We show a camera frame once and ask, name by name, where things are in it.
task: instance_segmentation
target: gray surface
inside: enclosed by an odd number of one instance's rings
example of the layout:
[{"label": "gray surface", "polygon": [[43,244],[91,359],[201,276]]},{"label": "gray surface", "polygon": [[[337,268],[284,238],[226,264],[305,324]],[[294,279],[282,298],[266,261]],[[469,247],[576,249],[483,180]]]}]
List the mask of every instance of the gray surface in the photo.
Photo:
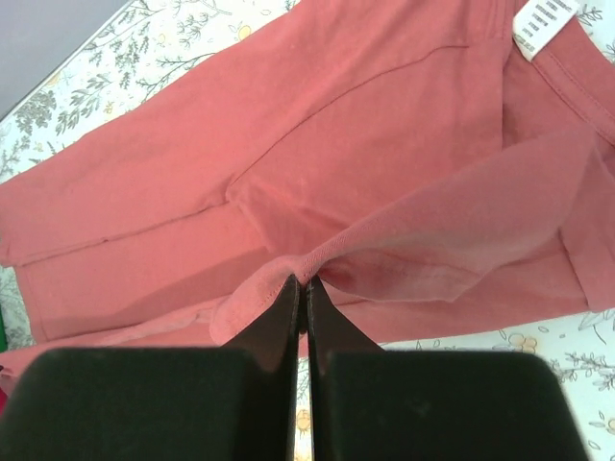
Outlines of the gray surface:
[{"label": "gray surface", "polygon": [[0,0],[0,118],[126,0]]}]

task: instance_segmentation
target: green object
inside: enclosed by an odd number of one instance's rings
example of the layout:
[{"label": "green object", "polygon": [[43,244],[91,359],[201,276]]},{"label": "green object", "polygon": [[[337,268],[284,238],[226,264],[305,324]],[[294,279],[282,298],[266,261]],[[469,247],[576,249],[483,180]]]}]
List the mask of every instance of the green object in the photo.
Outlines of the green object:
[{"label": "green object", "polygon": [[4,321],[2,320],[2,309],[0,309],[0,352],[7,349],[7,335],[4,332]]}]

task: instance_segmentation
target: floral tablecloth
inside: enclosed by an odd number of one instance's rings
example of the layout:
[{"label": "floral tablecloth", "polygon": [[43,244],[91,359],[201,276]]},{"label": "floral tablecloth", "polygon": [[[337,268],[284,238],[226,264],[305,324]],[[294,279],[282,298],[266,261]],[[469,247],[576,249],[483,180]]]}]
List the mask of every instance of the floral tablecloth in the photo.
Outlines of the floral tablecloth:
[{"label": "floral tablecloth", "polygon": [[[199,62],[249,36],[296,3],[298,0],[136,0],[127,5],[0,122],[0,182],[134,109]],[[615,2],[580,3],[578,21],[604,57],[615,63]],[[32,344],[11,269],[0,271],[0,305],[10,348]],[[538,354],[561,381],[593,459],[615,461],[615,309],[484,334],[384,346]],[[306,361],[299,363],[296,425],[295,460],[309,460]]]}]

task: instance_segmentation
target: t-shirt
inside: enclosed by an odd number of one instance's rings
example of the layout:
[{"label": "t-shirt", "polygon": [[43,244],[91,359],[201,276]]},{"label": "t-shirt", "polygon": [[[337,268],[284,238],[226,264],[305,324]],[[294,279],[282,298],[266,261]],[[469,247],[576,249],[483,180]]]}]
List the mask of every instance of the t-shirt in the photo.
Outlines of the t-shirt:
[{"label": "t-shirt", "polygon": [[615,303],[615,69],[523,1],[304,0],[0,185],[39,344],[207,346],[289,274],[376,341]]}]

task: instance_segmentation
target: care label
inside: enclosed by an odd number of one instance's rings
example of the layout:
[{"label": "care label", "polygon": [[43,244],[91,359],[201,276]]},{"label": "care label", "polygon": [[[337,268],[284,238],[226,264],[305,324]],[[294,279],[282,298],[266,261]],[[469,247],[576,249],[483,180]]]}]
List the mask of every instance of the care label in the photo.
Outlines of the care label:
[{"label": "care label", "polygon": [[533,60],[577,11],[577,0],[529,0],[512,21],[512,36],[524,58]]}]

